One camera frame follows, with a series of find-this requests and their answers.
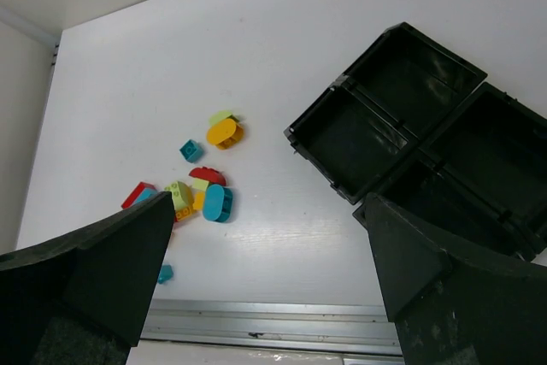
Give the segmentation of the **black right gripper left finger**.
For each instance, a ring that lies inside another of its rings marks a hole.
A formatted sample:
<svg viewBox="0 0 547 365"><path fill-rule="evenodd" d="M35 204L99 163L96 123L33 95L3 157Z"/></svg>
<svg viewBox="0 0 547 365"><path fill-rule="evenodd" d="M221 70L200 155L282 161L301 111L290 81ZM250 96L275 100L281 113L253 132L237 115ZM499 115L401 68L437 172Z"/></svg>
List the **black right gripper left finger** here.
<svg viewBox="0 0 547 365"><path fill-rule="evenodd" d="M1 256L3 364L124 364L138 345L172 235L163 191Z"/></svg>

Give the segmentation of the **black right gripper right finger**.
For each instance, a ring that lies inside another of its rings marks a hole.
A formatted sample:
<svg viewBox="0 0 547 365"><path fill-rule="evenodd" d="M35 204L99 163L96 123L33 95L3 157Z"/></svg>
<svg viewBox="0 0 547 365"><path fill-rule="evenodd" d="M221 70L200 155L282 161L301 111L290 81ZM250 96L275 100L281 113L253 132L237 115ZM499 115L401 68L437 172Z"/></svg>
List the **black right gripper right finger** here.
<svg viewBox="0 0 547 365"><path fill-rule="evenodd" d="M365 219L407 364L544 364L546 268L476 245L370 193Z"/></svg>

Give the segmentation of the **small teal curved brick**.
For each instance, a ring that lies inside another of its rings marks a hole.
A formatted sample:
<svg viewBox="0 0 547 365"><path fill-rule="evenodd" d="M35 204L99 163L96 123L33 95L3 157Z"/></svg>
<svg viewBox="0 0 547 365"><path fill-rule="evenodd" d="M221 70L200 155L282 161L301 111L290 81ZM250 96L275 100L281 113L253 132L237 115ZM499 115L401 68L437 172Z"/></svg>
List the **small teal curved brick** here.
<svg viewBox="0 0 547 365"><path fill-rule="evenodd" d="M157 283L159 285L165 284L174 277L174 270L170 264L163 264L158 274Z"/></svg>

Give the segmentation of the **small orange square brick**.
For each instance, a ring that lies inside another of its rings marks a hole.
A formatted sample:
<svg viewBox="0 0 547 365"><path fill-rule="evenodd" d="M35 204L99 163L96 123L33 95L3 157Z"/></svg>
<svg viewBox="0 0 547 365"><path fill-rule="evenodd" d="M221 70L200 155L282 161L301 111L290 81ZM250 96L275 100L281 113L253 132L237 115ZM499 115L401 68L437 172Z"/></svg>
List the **small orange square brick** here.
<svg viewBox="0 0 547 365"><path fill-rule="evenodd" d="M194 194L194 201L192 204L193 209L196 211L201 211L203 209L204 201L205 201L205 192L197 191Z"/></svg>

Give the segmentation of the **teal oval lego brick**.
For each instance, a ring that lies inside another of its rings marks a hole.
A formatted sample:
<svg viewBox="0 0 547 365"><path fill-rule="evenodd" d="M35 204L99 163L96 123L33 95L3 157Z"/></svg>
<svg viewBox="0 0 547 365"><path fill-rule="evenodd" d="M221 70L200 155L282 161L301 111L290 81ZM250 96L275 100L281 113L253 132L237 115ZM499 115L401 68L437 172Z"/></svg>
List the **teal oval lego brick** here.
<svg viewBox="0 0 547 365"><path fill-rule="evenodd" d="M205 192L203 217L207 221L224 223L232 213L233 193L223 185L211 185Z"/></svg>

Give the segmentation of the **small teal square brick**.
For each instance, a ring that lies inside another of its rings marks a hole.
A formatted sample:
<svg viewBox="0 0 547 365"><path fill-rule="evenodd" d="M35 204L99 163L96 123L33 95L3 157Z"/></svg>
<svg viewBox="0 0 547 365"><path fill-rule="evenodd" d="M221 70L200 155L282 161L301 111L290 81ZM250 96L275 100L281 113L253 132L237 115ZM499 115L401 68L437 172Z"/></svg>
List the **small teal square brick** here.
<svg viewBox="0 0 547 365"><path fill-rule="evenodd" d="M198 162L204 154L202 146L193 139L187 140L180 147L179 152L190 163Z"/></svg>

